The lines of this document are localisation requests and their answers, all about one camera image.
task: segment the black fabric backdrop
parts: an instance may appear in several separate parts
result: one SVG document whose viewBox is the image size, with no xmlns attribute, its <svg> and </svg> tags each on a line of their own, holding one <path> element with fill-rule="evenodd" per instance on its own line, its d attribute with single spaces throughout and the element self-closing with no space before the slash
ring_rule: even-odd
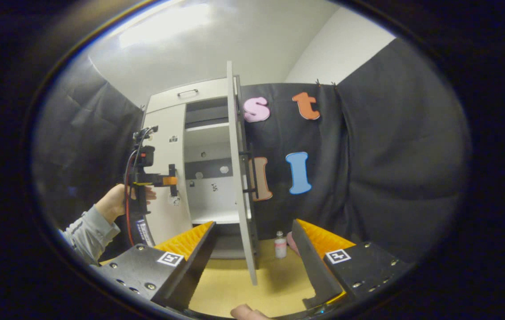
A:
<svg viewBox="0 0 505 320">
<path fill-rule="evenodd" d="M 316 120 L 306 120 L 293 96 L 306 92 L 316 98 L 312 109 L 320 112 Z M 300 218 L 320 227 L 335 224 L 346 229 L 340 214 L 347 199 L 348 150 L 345 121 L 340 100 L 332 85 L 261 84 L 241 87 L 240 105 L 253 97 L 264 97 L 270 109 L 265 121 L 245 122 L 247 141 L 254 156 L 264 156 L 267 184 L 273 197 L 254 202 L 259 239 L 270 239 L 278 230 L 291 231 L 292 221 Z M 307 152 L 306 170 L 312 189 L 290 194 L 292 172 L 285 157 L 292 152 Z"/>
<path fill-rule="evenodd" d="M 254 203 L 259 239 L 290 231 L 299 217 L 415 261 L 447 231 L 466 187 L 468 128 L 452 91 L 405 42 L 395 39 L 337 88 L 263 84 L 241 92 L 241 105 L 264 97 L 271 111 L 245 124 L 255 156 L 268 159 L 273 192 Z M 301 117 L 292 100 L 300 92 L 316 98 L 320 118 Z M 302 151 L 312 189 L 292 195 L 285 156 Z"/>
<path fill-rule="evenodd" d="M 32 169 L 38 199 L 56 227 L 73 223 L 119 182 L 142 115 L 87 56 L 77 57 L 53 85 L 37 118 Z M 126 230 L 123 216 L 116 223 Z M 127 248 L 117 236 L 101 258 Z"/>
</svg>

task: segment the finger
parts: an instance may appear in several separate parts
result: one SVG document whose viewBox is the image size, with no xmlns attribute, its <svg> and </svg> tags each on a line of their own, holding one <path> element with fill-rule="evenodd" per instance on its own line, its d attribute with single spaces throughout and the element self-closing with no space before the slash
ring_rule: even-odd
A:
<svg viewBox="0 0 505 320">
<path fill-rule="evenodd" d="M 248 320 L 268 320 L 268 319 L 270 318 L 268 318 L 268 316 L 265 316 L 264 313 L 258 310 L 254 310 L 248 318 Z"/>
<path fill-rule="evenodd" d="M 153 191 L 149 191 L 146 189 L 146 199 L 147 200 L 155 200 L 157 199 L 156 193 Z"/>
<path fill-rule="evenodd" d="M 136 200 L 136 188 L 132 188 L 132 186 L 130 186 L 127 188 L 127 190 L 130 198 Z"/>
<path fill-rule="evenodd" d="M 231 316 L 237 320 L 247 320 L 251 312 L 253 312 L 253 310 L 247 304 L 241 304 L 231 310 Z"/>
</svg>

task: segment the human hand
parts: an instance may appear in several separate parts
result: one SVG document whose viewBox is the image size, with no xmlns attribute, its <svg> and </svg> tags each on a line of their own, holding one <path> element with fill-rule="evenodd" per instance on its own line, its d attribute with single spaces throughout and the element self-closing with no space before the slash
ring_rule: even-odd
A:
<svg viewBox="0 0 505 320">
<path fill-rule="evenodd" d="M 149 204 L 149 200 L 154 200 L 156 198 L 156 193 L 152 191 L 149 186 L 145 186 L 146 193 L 146 204 Z M 130 194 L 131 199 L 136 199 L 136 191 L 132 188 L 132 193 Z M 102 197 L 96 204 L 94 204 L 96 210 L 108 221 L 109 224 L 114 223 L 117 217 L 124 214 L 124 184 L 117 184 L 109 192 Z"/>
<path fill-rule="evenodd" d="M 248 304 L 241 304 L 231 310 L 231 316 L 236 320 L 272 320 L 258 310 L 252 310 Z"/>
</svg>

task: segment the small bottle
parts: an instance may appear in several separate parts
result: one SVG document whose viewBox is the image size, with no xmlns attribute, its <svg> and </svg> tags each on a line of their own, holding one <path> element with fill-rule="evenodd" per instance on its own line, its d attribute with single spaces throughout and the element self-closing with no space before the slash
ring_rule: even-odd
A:
<svg viewBox="0 0 505 320">
<path fill-rule="evenodd" d="M 282 231 L 277 232 L 277 238 L 274 240 L 274 250 L 278 259 L 286 257 L 286 238 Z"/>
</svg>

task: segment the drawer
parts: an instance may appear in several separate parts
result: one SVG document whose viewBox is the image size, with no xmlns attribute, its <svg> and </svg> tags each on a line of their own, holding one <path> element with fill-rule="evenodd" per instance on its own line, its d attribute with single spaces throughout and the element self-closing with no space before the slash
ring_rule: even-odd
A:
<svg viewBox="0 0 505 320">
<path fill-rule="evenodd" d="M 147 113 L 174 105 L 226 96 L 227 78 L 188 84 L 153 95 L 149 100 Z"/>
</svg>

